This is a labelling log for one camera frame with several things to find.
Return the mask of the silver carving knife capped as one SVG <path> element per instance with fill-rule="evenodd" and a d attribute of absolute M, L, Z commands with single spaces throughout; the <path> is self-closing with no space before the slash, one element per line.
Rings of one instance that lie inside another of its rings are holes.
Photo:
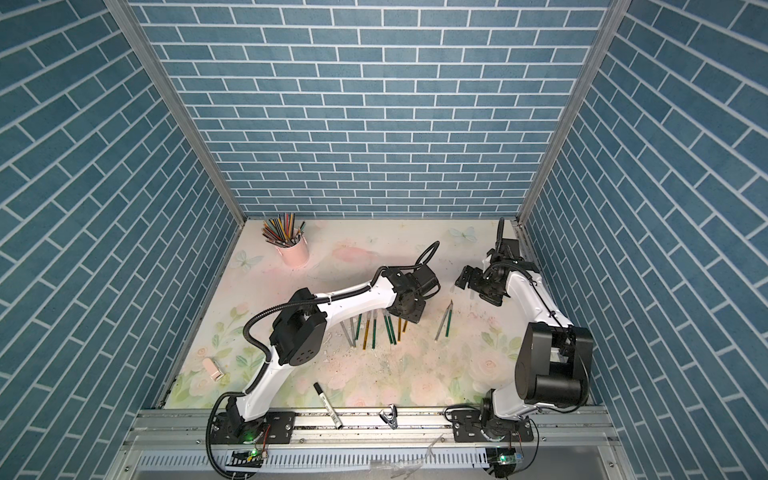
<path fill-rule="evenodd" d="M 439 338 L 440 338 L 440 336 L 441 336 L 441 334 L 443 332 L 445 323 L 447 322 L 447 319 L 448 319 L 449 313 L 451 312 L 451 309 L 452 309 L 452 307 L 451 307 L 451 304 L 449 303 L 449 305 L 446 307 L 446 309 L 445 309 L 445 311 L 444 311 L 444 313 L 442 315 L 442 318 L 441 318 L 441 320 L 440 320 L 440 322 L 438 324 L 438 329 L 437 329 L 437 331 L 435 333 L 435 336 L 434 336 L 434 341 L 435 342 L 437 342 L 439 340 Z"/>

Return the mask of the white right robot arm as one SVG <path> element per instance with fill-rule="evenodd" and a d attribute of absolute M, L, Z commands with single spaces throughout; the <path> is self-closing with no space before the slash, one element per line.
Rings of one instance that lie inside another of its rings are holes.
<path fill-rule="evenodd" d="M 514 383 L 491 389 L 481 421 L 517 421 L 534 410 L 571 413 L 589 396 L 594 339 L 557 307 L 538 268 L 524 260 L 517 239 L 498 236 L 480 267 L 463 268 L 455 285 L 501 306 L 516 301 L 528 320 L 514 370 Z"/>

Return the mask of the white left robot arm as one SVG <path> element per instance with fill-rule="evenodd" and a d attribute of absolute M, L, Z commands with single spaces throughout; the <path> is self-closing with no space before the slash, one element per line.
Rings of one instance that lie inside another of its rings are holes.
<path fill-rule="evenodd" d="M 368 282 L 330 293 L 303 288 L 288 302 L 254 315 L 244 325 L 243 337 L 265 358 L 244 391 L 227 402 L 230 421 L 240 425 L 261 420 L 292 369 L 319 353 L 329 328 L 380 309 L 417 324 L 427 300 L 439 290 L 437 275 L 426 264 L 381 267 Z"/>

